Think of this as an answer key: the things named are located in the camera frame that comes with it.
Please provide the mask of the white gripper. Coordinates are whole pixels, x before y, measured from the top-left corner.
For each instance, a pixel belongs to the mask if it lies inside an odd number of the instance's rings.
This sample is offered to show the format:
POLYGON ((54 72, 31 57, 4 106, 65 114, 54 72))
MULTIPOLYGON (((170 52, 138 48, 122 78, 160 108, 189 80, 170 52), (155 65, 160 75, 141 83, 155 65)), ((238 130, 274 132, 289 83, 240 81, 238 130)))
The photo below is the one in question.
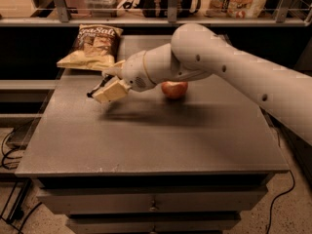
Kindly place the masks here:
POLYGON ((93 99, 105 103, 125 97, 130 89, 136 92, 153 89, 156 84, 148 77, 144 64, 145 54, 146 51, 141 51, 104 69, 101 75, 111 75, 113 78, 93 94, 93 99))

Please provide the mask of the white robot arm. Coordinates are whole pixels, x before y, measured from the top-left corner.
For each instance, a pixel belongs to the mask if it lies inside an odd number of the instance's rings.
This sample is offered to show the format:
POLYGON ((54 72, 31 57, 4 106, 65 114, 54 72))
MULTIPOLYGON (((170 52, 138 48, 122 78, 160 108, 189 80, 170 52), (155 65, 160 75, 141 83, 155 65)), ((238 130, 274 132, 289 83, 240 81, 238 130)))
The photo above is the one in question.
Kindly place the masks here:
POLYGON ((216 75, 312 144, 312 77, 239 51, 201 24, 180 26, 170 43, 134 54, 102 74, 104 80, 92 94, 99 102, 166 81, 216 75))

